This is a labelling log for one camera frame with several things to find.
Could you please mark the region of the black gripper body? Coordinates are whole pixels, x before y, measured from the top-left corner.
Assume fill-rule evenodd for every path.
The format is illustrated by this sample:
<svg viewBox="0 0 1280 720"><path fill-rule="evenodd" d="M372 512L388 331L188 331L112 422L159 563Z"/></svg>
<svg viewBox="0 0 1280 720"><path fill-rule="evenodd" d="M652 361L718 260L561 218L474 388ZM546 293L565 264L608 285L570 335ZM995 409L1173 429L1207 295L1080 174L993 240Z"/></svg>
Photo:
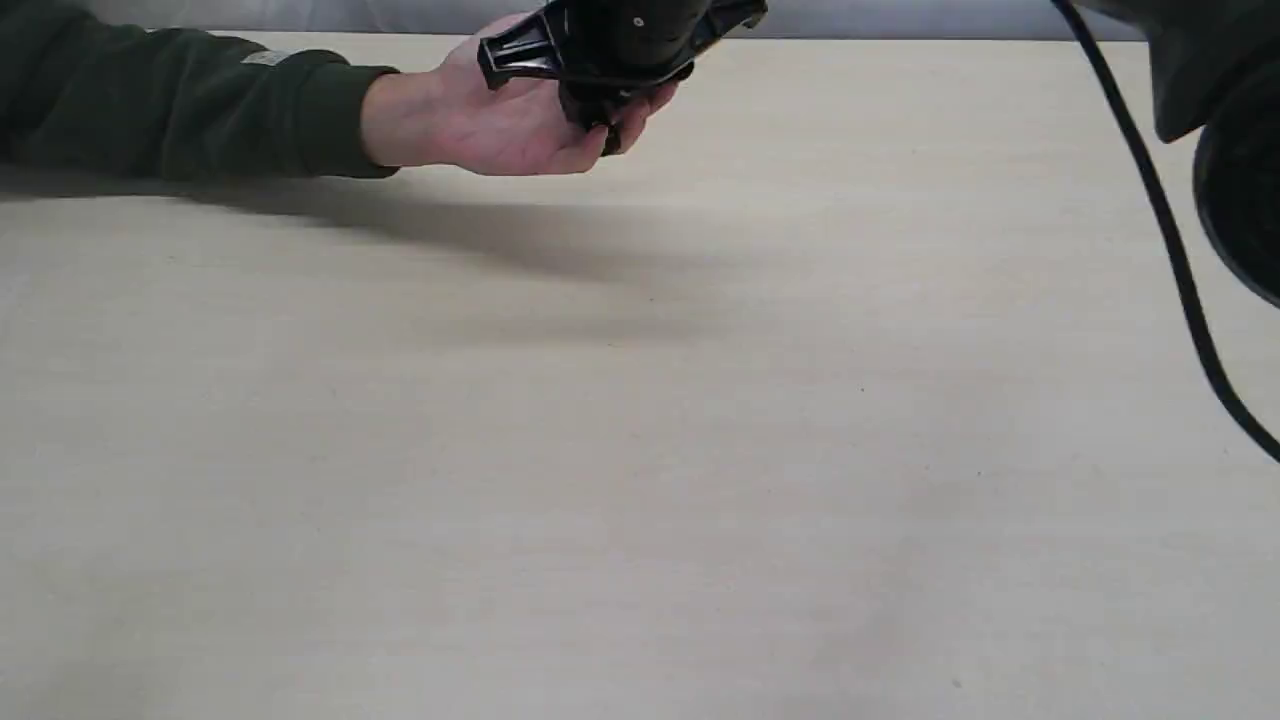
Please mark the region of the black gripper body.
<svg viewBox="0 0 1280 720"><path fill-rule="evenodd" d="M685 81L699 56L768 12L767 1L548 1L483 38L477 64L492 91L516 78L557 82L567 120L609 131L609 156L630 101Z"/></svg>

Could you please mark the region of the dark green sleeved forearm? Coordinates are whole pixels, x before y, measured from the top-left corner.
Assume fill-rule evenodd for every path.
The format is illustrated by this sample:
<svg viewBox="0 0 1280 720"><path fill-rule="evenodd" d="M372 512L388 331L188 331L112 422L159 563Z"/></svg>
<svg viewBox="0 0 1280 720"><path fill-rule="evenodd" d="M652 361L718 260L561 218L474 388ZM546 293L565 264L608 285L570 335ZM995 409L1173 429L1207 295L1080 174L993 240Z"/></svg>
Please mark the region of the dark green sleeved forearm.
<svg viewBox="0 0 1280 720"><path fill-rule="evenodd" d="M3 160L209 182L380 179L364 100L389 67L201 29L109 24L65 1L5 1Z"/></svg>

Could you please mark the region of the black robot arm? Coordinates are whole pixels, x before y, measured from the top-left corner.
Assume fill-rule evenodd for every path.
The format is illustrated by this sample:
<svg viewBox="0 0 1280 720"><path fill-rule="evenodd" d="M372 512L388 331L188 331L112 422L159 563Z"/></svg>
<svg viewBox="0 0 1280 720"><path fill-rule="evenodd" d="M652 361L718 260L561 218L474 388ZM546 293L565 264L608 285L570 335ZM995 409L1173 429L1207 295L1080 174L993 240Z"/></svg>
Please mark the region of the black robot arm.
<svg viewBox="0 0 1280 720"><path fill-rule="evenodd" d="M1279 296L1279 5L1275 1L1059 1L1073 23L1094 12L1135 29L1149 51L1155 132L1197 133L1193 195L1225 266L1270 304ZM566 118L608 126L634 95L686 79L765 1L547 1L481 40L488 88L517 78L559 86Z"/></svg>

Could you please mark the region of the open bare human hand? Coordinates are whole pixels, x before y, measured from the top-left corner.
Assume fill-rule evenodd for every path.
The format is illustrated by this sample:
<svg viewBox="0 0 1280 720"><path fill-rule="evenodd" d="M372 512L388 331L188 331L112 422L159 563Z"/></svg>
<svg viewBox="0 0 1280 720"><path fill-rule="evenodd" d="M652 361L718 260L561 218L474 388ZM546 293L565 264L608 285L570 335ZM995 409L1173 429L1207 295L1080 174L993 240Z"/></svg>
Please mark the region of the open bare human hand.
<svg viewBox="0 0 1280 720"><path fill-rule="evenodd" d="M520 12L493 20L430 70L375 79L360 113L367 158L385 168L456 167L490 177L581 174L603 158L627 152L675 96L676 85L645 91L608 123L584 129L567 119L550 81L512 79L488 88L480 42L525 17Z"/></svg>

